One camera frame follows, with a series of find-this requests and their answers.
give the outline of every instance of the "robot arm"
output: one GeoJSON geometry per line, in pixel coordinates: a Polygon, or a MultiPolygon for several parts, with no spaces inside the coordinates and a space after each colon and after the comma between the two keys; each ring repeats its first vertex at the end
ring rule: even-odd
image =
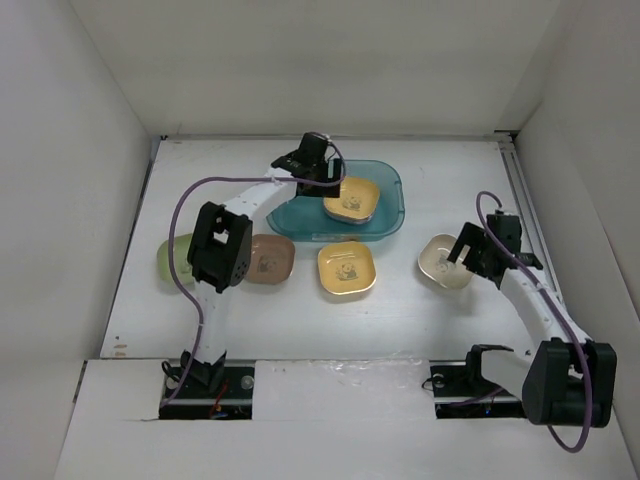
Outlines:
{"type": "Polygon", "coordinates": [[[196,294],[203,309],[200,342],[195,351],[185,350],[180,358],[189,381],[198,382],[213,394],[223,378],[226,359],[226,323],[233,289],[245,277],[251,262],[253,220],[267,216],[297,195],[339,197],[342,158],[326,159],[329,139],[306,133],[297,150],[280,157],[257,183],[240,195],[200,209],[187,260],[196,280],[196,294]],[[298,183],[332,183],[319,186],[298,183]]]}
{"type": "Polygon", "coordinates": [[[518,270],[486,232],[465,224],[449,261],[455,262],[465,246],[463,264],[475,274],[493,281],[515,307],[537,347],[535,356],[502,346],[476,345],[467,355],[467,368],[503,387],[522,401],[525,415],[536,425],[583,424],[586,401],[583,377],[572,339],[566,334],[540,290],[562,314],[587,356],[593,391],[593,427],[608,424],[613,401],[616,354],[609,344],[593,342],[571,319],[547,284],[542,265],[530,253],[521,253],[520,219],[500,210],[487,215],[487,225],[498,240],[533,272],[536,282],[518,270]]]}

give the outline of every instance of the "black mounting bracket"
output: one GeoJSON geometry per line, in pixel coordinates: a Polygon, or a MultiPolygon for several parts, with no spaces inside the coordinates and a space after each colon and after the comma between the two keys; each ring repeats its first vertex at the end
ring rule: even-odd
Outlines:
{"type": "Polygon", "coordinates": [[[253,222],[246,215],[228,212],[224,205],[207,202],[198,213],[187,260],[193,277],[215,287],[216,292],[238,285],[251,262],[253,222]],[[227,233],[223,243],[216,234],[227,233]]]}
{"type": "MultiPolygon", "coordinates": [[[[325,156],[329,144],[329,139],[324,135],[307,132],[302,136],[297,150],[278,158],[271,166],[273,168],[282,168],[295,178],[304,178],[322,183],[338,181],[342,175],[342,159],[336,158],[332,160],[332,164],[327,161],[325,156]]],[[[299,183],[296,195],[339,198],[340,185],[319,187],[299,183]]]]}
{"type": "MultiPolygon", "coordinates": [[[[592,341],[587,341],[583,350],[593,391],[591,426],[602,428],[611,418],[616,352],[608,343],[592,341]]],[[[558,338],[540,343],[522,386],[522,406],[534,425],[582,425],[586,409],[584,380],[569,373],[571,365],[583,373],[573,344],[558,338]]]]}
{"type": "MultiPolygon", "coordinates": [[[[506,215],[496,210],[494,214],[487,215],[487,225],[498,240],[522,263],[528,267],[542,269],[542,264],[533,253],[520,252],[522,226],[518,216],[506,215]]],[[[504,272],[515,268],[511,259],[496,246],[484,229],[470,222],[462,227],[447,260],[455,263],[464,247],[469,247],[462,261],[467,270],[491,280],[498,288],[502,283],[504,272]]]]}

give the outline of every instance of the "blue plastic tray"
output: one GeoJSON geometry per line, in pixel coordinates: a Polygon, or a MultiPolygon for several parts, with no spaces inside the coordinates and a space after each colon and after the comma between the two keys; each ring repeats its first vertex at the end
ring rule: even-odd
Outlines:
{"type": "Polygon", "coordinates": [[[375,242],[398,231],[404,222],[402,181],[390,165],[377,160],[347,160],[347,175],[367,178],[380,189],[373,218],[349,225],[330,218],[322,198],[296,197],[267,217],[274,232],[296,242],[375,242]]]}

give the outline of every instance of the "white wall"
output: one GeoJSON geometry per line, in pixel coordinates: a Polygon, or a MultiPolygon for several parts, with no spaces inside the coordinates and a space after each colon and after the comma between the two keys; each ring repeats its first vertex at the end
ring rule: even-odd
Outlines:
{"type": "Polygon", "coordinates": [[[68,2],[0,2],[3,365],[97,353],[148,150],[68,2]]]}
{"type": "Polygon", "coordinates": [[[640,467],[640,3],[586,0],[518,137],[575,319],[619,356],[616,411],[640,467]]]}
{"type": "Polygon", "coordinates": [[[71,3],[151,133],[473,134],[531,113],[567,1],[71,3]]]}

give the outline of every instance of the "beige plate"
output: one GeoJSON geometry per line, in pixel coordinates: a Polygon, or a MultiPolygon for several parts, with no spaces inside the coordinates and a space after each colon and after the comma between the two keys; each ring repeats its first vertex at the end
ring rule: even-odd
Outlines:
{"type": "Polygon", "coordinates": [[[322,286],[335,295],[363,292],[376,281],[371,251],[359,242],[327,245],[318,253],[322,286]]]}
{"type": "Polygon", "coordinates": [[[280,235],[254,235],[251,240],[251,265],[247,281],[277,285],[284,282],[293,270],[296,247],[280,235]]]}
{"type": "Polygon", "coordinates": [[[362,224],[371,220],[380,189],[365,178],[347,177],[340,185],[340,198],[325,198],[326,212],[336,220],[362,224]]]}
{"type": "Polygon", "coordinates": [[[436,235],[424,247],[418,257],[420,270],[427,277],[440,284],[444,288],[461,289],[467,286],[473,277],[473,273],[462,264],[469,247],[462,249],[462,254],[456,263],[447,261],[447,257],[456,243],[456,237],[442,233],[436,235]]]}

